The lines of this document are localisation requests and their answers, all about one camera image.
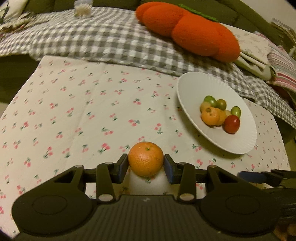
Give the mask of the large orange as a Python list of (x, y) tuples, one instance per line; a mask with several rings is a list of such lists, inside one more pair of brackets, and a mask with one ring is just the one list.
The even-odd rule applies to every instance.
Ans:
[(136, 175), (150, 177), (157, 174), (164, 164), (161, 148), (151, 142), (135, 144), (128, 153), (128, 163)]

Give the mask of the red tomato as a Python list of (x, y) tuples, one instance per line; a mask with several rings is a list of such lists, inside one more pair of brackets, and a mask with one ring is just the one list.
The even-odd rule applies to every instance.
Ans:
[(240, 128), (240, 119), (236, 115), (228, 116), (223, 124), (223, 129), (229, 134), (235, 134)]

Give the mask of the small orange tangerine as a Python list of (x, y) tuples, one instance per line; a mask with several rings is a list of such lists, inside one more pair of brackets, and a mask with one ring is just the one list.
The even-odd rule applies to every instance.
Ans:
[(201, 120), (208, 126), (215, 126), (219, 120), (219, 112), (216, 108), (210, 107), (201, 113)]

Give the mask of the brownish green tomato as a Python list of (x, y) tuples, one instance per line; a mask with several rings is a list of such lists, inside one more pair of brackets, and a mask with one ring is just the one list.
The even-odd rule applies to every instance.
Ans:
[(216, 107), (220, 110), (225, 110), (227, 108), (227, 103), (224, 99), (218, 99), (216, 101)]

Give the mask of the small yellow-green fruit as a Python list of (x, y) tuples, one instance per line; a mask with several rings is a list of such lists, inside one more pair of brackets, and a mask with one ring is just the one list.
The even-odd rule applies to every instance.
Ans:
[(230, 116), (232, 113), (229, 111), (229, 110), (224, 110), (224, 113), (225, 113), (225, 115), (228, 117), (228, 116)]

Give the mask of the small green fruit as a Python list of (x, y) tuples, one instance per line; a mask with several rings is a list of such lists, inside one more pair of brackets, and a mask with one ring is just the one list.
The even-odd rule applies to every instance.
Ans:
[(202, 113), (205, 109), (210, 108), (211, 104), (210, 102), (204, 101), (200, 105), (200, 112)]

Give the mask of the cherry print tablecloth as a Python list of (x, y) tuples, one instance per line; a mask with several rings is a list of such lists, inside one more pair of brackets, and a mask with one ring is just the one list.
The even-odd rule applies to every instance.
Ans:
[(175, 162), (240, 171), (289, 170), (273, 115), (247, 102), (257, 126), (252, 150), (235, 156), (188, 120), (177, 78), (146, 69), (44, 57), (1, 116), (1, 230), (18, 234), (14, 201), (74, 165), (116, 162), (138, 142), (157, 144)]

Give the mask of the white ribbed plate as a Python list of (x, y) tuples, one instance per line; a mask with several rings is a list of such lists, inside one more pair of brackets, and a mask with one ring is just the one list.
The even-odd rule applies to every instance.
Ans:
[(183, 74), (178, 100), (191, 123), (211, 143), (233, 154), (256, 144), (257, 130), (245, 101), (220, 78), (200, 72)]

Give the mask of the striped knit pillow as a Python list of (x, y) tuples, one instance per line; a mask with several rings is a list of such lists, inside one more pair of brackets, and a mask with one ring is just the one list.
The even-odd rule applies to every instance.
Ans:
[(270, 53), (267, 55), (269, 66), (275, 71), (271, 80), (266, 81), (269, 85), (279, 86), (288, 91), (295, 93), (295, 65), (291, 61), (290, 56), (282, 46), (277, 46), (265, 35), (254, 32), (255, 35), (267, 39), (271, 48)]

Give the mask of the grey checkered blanket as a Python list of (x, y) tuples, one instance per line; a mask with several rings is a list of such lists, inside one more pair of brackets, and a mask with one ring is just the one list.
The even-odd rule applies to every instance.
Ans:
[(73, 10), (38, 14), (37, 24), (1, 39), (1, 56), (45, 55), (146, 68), (173, 76), (200, 71), (221, 78), (241, 97), (254, 100), (290, 126), (292, 108), (261, 79), (222, 63), (192, 54), (171, 40), (149, 32), (126, 9), (94, 7), (90, 18), (79, 19)]

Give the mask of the dark green sofa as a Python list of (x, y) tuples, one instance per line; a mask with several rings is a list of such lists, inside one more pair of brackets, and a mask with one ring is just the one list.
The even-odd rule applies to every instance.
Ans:
[[(170, 1), (170, 4), (184, 4), (224, 24), (248, 32), (258, 31), (274, 44), (283, 45), (279, 31), (242, 1)], [(20, 7), (21, 14), (44, 14), (73, 9), (74, 2), (23, 1)], [(37, 25), (7, 37), (1, 36), (1, 102), (9, 103), (37, 67), (38, 63), (29, 56), (29, 51), (40, 29), (43, 27)]]

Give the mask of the orange pumpkin cushion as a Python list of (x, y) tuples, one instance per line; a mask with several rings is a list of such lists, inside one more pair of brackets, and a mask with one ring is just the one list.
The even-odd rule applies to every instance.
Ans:
[(135, 15), (150, 31), (196, 55), (225, 63), (240, 55), (239, 42), (228, 28), (180, 6), (151, 1), (138, 6)]

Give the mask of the white tissue box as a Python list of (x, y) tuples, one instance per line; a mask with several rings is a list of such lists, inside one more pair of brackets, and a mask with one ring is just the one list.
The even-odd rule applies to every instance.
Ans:
[(74, 1), (74, 15), (79, 18), (90, 17), (92, 6), (92, 0)]

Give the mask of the floral purple cloth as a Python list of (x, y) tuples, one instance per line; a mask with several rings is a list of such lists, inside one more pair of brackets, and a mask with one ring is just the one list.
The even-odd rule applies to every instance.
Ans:
[(46, 21), (47, 20), (37, 18), (37, 15), (29, 11), (20, 15), (17, 19), (11, 19), (4, 24), (1, 24), (1, 35), (21, 31), (25, 28), (44, 23)]

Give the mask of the white pillow with print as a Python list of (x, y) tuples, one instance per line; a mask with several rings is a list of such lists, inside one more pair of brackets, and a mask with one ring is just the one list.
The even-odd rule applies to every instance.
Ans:
[(10, 19), (18, 18), (28, 0), (8, 0), (1, 4), (1, 22), (6, 22)]

